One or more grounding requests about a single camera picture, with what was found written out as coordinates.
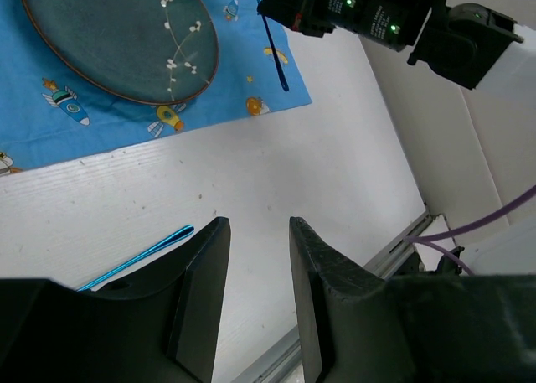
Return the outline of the blue metal fork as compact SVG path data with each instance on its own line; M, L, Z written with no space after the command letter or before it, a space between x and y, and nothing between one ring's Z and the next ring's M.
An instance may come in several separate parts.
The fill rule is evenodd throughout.
M124 261L122 264L114 267L113 269L109 270L105 274L102 274L101 276L97 277L96 279L86 283L84 286L77 289L78 292L83 292L87 290L91 290L93 287L96 287L97 285L108 281L110 278L114 277L116 274L126 270L128 267L131 267L138 262L148 258L149 256L158 253L159 251L162 251L164 249L167 249L168 247L178 244L180 241L190 237L194 233L194 227L192 225L185 225L181 229L173 232L171 235L167 236L166 238L162 239L158 243L148 247L145 251L140 252L139 254L135 255L134 257L128 259L127 261Z

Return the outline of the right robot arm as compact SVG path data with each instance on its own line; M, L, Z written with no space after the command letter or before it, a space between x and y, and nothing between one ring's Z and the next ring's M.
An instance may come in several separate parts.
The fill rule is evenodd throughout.
M532 99L535 31L476 3L446 0L260 0L259 14L300 34L321 38L335 28L396 52L411 46L422 61L468 90Z

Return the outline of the dark teal ceramic plate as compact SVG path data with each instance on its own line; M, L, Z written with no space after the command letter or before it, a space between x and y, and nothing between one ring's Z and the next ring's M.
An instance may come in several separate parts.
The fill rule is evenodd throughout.
M22 0L43 41L115 96L168 105L204 92L219 41L202 0Z

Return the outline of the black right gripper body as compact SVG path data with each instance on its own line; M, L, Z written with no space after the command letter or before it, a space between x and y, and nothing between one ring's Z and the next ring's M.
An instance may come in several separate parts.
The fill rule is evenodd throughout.
M257 6L260 15L299 34L322 38L331 34L335 26L327 21L317 6L322 0L261 0Z

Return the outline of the blue space-print placemat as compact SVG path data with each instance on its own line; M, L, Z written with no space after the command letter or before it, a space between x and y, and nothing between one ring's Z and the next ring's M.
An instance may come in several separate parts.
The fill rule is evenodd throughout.
M190 101L148 106L81 78L40 38L22 0L1 0L2 176L311 103L284 29L268 20L282 90L256 0L204 3L219 37L213 83Z

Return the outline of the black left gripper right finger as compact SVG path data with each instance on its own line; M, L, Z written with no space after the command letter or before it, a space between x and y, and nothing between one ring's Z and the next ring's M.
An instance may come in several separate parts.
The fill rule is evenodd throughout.
M289 244L306 381L534 381L534 276L384 280L300 217Z

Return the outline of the blue metal spoon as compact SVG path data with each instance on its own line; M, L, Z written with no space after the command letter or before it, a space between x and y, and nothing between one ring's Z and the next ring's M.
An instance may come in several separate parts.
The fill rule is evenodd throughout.
M275 43L274 43L274 40L273 40L273 37L272 37L272 34L271 34L271 30L270 30L268 21L267 21L267 19L266 19L264 14L262 14L261 12L257 12L257 13L260 15L260 17L261 17L261 19L263 21L264 27L265 27L265 32L266 32L267 38L269 40L272 56L274 57L274 63L275 63L275 66L276 66L276 72L278 74L278 78L279 78L279 81L280 81L280 84L281 84L281 88L282 88L283 91L289 92L290 87L288 85L286 76L284 74L284 70L283 70L283 67L281 65L281 62L278 59L277 52L276 52L276 46L275 46Z

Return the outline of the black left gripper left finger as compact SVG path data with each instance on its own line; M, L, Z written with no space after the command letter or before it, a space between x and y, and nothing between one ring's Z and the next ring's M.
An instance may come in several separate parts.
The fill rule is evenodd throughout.
M2 381L211 381L230 240L229 220L217 217L95 292L2 280Z

